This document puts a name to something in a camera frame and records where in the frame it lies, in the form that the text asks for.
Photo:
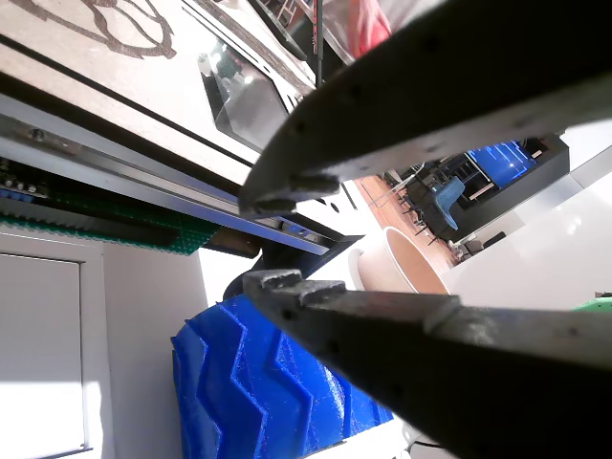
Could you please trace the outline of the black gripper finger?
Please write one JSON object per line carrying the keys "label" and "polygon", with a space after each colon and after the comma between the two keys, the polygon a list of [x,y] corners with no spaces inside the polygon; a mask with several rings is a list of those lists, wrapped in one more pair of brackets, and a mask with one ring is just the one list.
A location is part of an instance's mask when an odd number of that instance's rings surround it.
{"label": "black gripper finger", "polygon": [[342,182],[611,116],[607,1],[447,1],[305,97],[240,213],[285,215]]}
{"label": "black gripper finger", "polygon": [[250,272],[246,296],[303,348],[459,458],[607,458],[611,316],[466,307]]}

